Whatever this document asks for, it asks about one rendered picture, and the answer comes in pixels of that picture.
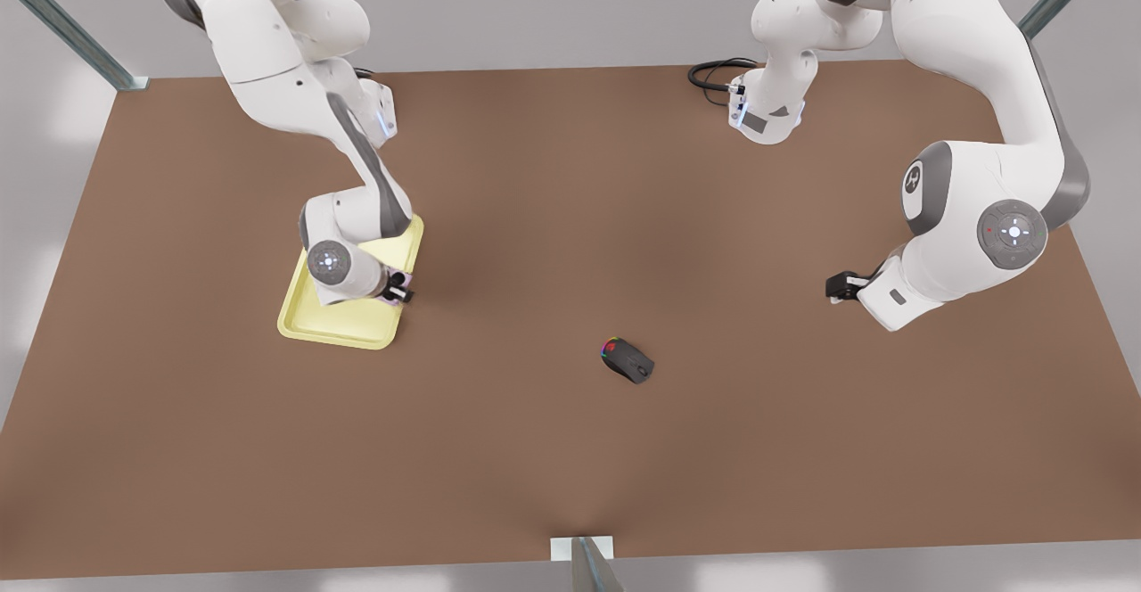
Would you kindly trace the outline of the yellow plastic tray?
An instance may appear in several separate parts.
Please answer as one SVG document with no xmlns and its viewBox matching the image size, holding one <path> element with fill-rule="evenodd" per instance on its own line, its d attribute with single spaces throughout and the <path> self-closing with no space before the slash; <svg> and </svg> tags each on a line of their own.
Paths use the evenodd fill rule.
<svg viewBox="0 0 1141 592">
<path fill-rule="evenodd" d="M 371 240 L 359 246 L 380 262 L 402 271 L 405 292 L 411 292 L 412 271 L 421 240 L 423 220 L 415 217 L 399 237 Z M 385 302 L 379 297 L 321 305 L 308 271 L 307 252 L 302 250 L 281 307 L 277 329 L 286 339 L 355 349 L 383 349 L 395 340 L 402 308 L 402 302 Z"/>
</svg>

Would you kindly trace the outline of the black computer mouse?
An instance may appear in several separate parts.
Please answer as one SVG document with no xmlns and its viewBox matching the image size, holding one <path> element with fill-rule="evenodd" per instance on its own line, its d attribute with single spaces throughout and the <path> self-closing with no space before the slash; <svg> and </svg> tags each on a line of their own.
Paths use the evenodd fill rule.
<svg viewBox="0 0 1141 592">
<path fill-rule="evenodd" d="M 633 384 L 644 384 L 653 373 L 653 360 L 620 336 L 612 336 L 600 349 L 602 363 Z"/>
</svg>

